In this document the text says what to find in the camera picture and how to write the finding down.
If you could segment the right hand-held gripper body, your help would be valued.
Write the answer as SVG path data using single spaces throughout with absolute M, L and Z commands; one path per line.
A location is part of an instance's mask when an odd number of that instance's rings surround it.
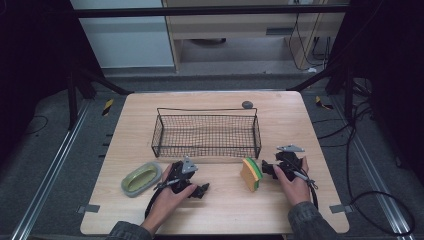
M 275 154 L 278 166 L 284 172 L 289 181 L 293 181 L 296 177 L 302 176 L 302 160 L 297 157 L 297 152 L 303 152 L 302 148 L 295 145 L 278 146 L 278 153 Z

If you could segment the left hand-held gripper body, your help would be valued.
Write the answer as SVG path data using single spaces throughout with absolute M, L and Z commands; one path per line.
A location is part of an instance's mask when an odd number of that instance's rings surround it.
M 162 187 L 170 186 L 175 194 L 180 193 L 191 184 L 190 179 L 197 170 L 198 167 L 191 159 L 185 157 L 183 160 L 172 164 L 166 180 L 162 183 Z

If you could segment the yellow green sponge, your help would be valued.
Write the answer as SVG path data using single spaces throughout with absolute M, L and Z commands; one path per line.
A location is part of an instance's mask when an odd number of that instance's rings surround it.
M 263 178 L 261 170 L 251 158 L 242 160 L 240 175 L 251 192 L 255 192 L 259 188 L 260 180 Z

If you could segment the person's right hand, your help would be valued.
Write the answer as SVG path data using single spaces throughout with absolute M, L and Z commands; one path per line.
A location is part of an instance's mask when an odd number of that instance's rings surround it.
M 281 189 L 291 206 L 311 201 L 310 190 L 305 180 L 296 177 L 290 181 L 278 166 L 274 165 L 273 169 L 281 185 Z

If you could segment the person's left hand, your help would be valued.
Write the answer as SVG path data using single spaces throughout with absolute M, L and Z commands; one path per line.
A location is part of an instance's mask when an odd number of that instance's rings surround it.
M 175 194 L 170 187 L 163 188 L 152 204 L 150 212 L 141 227 L 145 228 L 151 235 L 154 235 L 196 188 L 196 185 L 191 184 L 178 194 Z

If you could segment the green oval soap dish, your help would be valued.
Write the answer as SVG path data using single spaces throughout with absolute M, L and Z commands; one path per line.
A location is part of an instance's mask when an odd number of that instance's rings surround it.
M 121 181 L 123 193 L 134 198 L 152 187 L 162 178 L 162 169 L 156 162 L 148 162 L 129 173 Z

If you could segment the grey tape piece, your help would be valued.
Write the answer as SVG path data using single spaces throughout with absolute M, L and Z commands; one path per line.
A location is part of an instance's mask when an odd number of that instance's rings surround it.
M 77 212 L 79 214 L 84 214 L 86 212 L 91 212 L 91 213 L 97 213 L 100 209 L 99 205 L 91 205 L 91 204 L 87 204 L 87 205 L 80 205 L 77 208 Z
M 336 213 L 351 213 L 351 212 L 353 212 L 353 208 L 352 208 L 351 205 L 339 204 L 339 205 L 330 206 L 330 211 L 333 214 L 336 214 Z

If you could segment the black yellow striped tape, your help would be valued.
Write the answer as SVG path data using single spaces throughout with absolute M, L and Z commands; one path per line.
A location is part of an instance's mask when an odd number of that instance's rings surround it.
M 318 107 L 327 109 L 327 110 L 332 110 L 333 109 L 333 104 L 330 100 L 330 98 L 328 96 L 316 96 L 315 97 L 315 104 Z
M 114 103 L 114 99 L 108 99 L 105 103 L 105 106 L 102 111 L 102 116 L 107 116 L 110 112 L 110 109 Z

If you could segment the black metal stand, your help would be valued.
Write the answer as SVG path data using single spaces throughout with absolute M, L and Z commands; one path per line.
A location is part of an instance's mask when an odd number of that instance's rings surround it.
M 91 85 L 92 82 L 99 83 L 119 95 L 132 94 L 132 91 L 125 90 L 108 81 L 105 77 L 96 75 L 87 69 L 76 68 L 71 70 L 67 76 L 69 130 L 74 128 L 78 120 L 76 91 L 79 90 L 84 99 L 93 99 L 96 96 L 96 90 Z
M 326 69 L 308 78 L 306 81 L 288 88 L 288 91 L 301 92 L 318 81 L 329 78 L 325 89 L 330 95 L 344 89 L 344 116 L 349 122 L 353 120 L 353 68 L 349 57 L 341 57 L 331 62 Z

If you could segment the dark curtain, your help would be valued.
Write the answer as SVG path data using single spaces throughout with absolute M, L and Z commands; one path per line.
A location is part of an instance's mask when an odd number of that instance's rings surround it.
M 424 0 L 350 0 L 331 53 L 354 47 L 353 75 L 402 163 L 424 186 Z
M 40 100 L 67 87 L 67 69 L 55 55 L 59 40 L 78 64 L 103 74 L 71 0 L 0 0 L 0 169 L 7 165 Z

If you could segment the white cabinet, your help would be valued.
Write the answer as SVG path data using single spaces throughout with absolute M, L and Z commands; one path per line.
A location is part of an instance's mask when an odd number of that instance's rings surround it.
M 156 8 L 161 0 L 71 0 L 75 10 Z M 164 17 L 81 18 L 102 69 L 173 67 Z

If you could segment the wooden desk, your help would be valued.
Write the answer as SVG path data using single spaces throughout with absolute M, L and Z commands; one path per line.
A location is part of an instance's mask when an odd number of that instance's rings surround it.
M 165 7 L 330 5 L 350 0 L 161 0 Z M 309 58 L 316 38 L 335 37 L 344 13 L 292 13 L 169 16 L 170 39 L 219 39 L 283 36 L 298 68 L 312 63 Z

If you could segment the black horizontal metal bar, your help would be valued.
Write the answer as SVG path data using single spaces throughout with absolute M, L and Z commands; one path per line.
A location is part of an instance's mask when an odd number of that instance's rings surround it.
M 350 8 L 350 4 L 200 6 L 126 9 L 83 9 L 69 11 L 69 14 L 79 18 L 156 17 L 242 14 L 340 13 L 347 12 L 350 10 Z

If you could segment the aluminium floor rail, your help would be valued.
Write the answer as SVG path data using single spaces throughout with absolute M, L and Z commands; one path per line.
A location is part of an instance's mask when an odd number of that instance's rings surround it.
M 27 240 L 50 192 L 65 163 L 67 156 L 75 142 L 76 137 L 86 119 L 91 100 L 83 100 L 80 109 L 77 112 L 77 119 L 72 128 L 70 128 L 61 142 L 47 172 L 45 173 L 32 201 L 30 202 L 25 214 L 15 227 L 10 240 Z
M 384 183 L 383 178 L 380 176 L 375 165 L 372 163 L 371 158 L 366 151 L 366 148 L 357 135 L 357 121 L 361 119 L 365 114 L 371 112 L 370 107 L 364 107 L 364 102 L 361 102 L 358 106 L 353 106 L 353 120 L 349 122 L 344 116 L 344 101 L 338 97 L 331 97 L 334 109 L 338 112 L 341 120 L 347 126 L 348 140 L 346 144 L 346 180 L 348 193 L 351 199 L 350 205 L 355 206 L 357 201 L 365 196 L 373 195 L 377 198 L 382 211 L 390 225 L 390 230 L 384 230 L 381 226 L 373 224 L 374 227 L 381 231 L 390 234 L 397 238 L 397 240 L 416 240 L 413 234 L 415 229 L 415 218 L 409 213 L 411 222 L 408 222 L 402 213 L 402 209 L 409 211 L 404 203 L 395 198 L 388 189 L 388 186 Z M 357 160 L 362 166 L 366 179 L 371 186 L 370 191 L 360 193 L 358 195 L 352 194 L 352 188 L 350 184 L 350 151 L 355 151 Z

